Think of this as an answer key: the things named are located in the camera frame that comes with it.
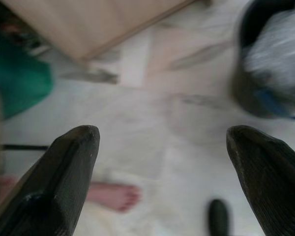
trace floor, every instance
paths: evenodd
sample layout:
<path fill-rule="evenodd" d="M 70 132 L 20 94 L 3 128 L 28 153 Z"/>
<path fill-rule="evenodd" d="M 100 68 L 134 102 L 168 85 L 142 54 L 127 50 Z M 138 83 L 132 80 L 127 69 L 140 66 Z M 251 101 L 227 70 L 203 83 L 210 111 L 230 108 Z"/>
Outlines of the floor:
<path fill-rule="evenodd" d="M 228 158 L 226 130 L 251 125 L 295 150 L 295 122 L 253 117 L 229 96 L 236 26 L 247 2 L 197 1 L 94 59 L 91 73 L 55 50 L 44 55 L 54 91 L 5 121 L 3 141 L 48 145 L 70 128 L 96 125 L 93 178 L 143 190 L 126 215 L 85 203 L 75 236 L 208 235 L 213 198 L 232 210 L 231 235 L 264 235 Z M 7 152 L 5 171 L 20 176 L 40 155 Z"/>

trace black trash bin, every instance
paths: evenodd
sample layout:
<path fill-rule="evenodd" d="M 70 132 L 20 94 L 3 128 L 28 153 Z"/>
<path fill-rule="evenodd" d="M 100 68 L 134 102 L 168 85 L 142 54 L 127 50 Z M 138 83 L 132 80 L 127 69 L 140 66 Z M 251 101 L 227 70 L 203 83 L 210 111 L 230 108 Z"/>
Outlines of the black trash bin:
<path fill-rule="evenodd" d="M 254 0 L 246 8 L 239 25 L 239 62 L 232 86 L 233 94 L 244 110 L 258 117 L 295 118 L 290 115 L 290 112 L 295 112 L 295 94 L 265 88 L 243 66 L 249 48 L 256 42 L 269 18 L 294 7 L 295 0 Z"/>

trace blue strap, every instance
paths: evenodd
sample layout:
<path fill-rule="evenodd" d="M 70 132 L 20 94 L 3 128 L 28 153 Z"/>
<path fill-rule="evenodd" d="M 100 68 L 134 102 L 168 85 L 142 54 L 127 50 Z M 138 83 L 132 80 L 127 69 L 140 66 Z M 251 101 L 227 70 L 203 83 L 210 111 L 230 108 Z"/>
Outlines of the blue strap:
<path fill-rule="evenodd" d="M 295 119 L 294 116 L 291 116 L 289 112 L 279 102 L 275 100 L 269 90 L 265 88 L 257 90 L 255 92 L 255 96 L 260 100 L 264 108 L 269 112 L 279 117 Z"/>

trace bare foot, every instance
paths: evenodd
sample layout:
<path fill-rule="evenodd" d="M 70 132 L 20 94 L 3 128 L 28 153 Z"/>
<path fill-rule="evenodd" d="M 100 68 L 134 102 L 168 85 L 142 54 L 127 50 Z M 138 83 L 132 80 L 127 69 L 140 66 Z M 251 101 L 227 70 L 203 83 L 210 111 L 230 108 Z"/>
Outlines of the bare foot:
<path fill-rule="evenodd" d="M 0 203 L 14 188 L 18 179 L 12 176 L 0 176 Z"/>
<path fill-rule="evenodd" d="M 140 200 L 141 191 L 135 186 L 92 183 L 89 186 L 87 201 L 95 202 L 116 210 L 127 212 Z"/>

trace marble floor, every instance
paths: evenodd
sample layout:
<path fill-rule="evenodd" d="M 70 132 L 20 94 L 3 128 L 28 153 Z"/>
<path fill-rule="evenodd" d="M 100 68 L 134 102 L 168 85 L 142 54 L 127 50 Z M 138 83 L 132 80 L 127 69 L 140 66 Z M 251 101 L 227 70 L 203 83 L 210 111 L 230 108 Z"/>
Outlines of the marble floor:
<path fill-rule="evenodd" d="M 232 210 L 231 235 L 264 235 L 228 158 L 226 130 L 251 125 L 295 150 L 295 121 L 253 117 L 229 96 L 245 4 L 197 1 L 94 59 L 91 73 L 57 51 L 44 55 L 55 88 L 3 123 L 3 141 L 48 145 L 70 128 L 96 125 L 93 178 L 143 190 L 142 202 L 125 215 L 85 203 L 75 236 L 208 235 L 213 198 Z M 41 154 L 6 152 L 5 171 L 20 176 Z"/>

